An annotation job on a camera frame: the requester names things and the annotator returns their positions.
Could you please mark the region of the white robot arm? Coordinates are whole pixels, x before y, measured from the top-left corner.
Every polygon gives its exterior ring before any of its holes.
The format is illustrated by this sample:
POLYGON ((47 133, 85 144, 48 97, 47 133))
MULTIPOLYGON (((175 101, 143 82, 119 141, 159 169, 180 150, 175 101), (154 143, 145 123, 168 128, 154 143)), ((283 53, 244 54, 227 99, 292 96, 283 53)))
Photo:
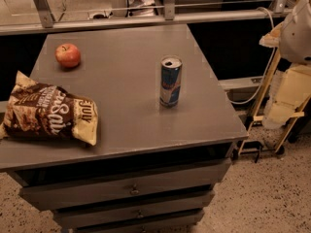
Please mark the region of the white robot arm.
POLYGON ((259 43, 268 48, 277 47, 281 57, 291 63, 286 71, 275 72, 263 111, 262 125, 278 129, 311 95, 310 0, 300 0, 284 21, 262 36, 259 43))

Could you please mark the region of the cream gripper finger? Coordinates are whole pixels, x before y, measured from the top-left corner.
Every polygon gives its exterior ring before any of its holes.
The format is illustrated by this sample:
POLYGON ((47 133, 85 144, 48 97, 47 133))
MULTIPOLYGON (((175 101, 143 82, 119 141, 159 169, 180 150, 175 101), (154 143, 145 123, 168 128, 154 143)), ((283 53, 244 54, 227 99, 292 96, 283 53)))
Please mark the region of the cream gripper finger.
POLYGON ((273 76, 262 125, 267 129, 283 126, 295 110, 311 95, 311 66, 292 64, 273 76))
POLYGON ((279 40, 281 37, 283 23, 280 22, 270 32, 262 36, 259 40, 259 44, 267 48, 278 48, 279 40))

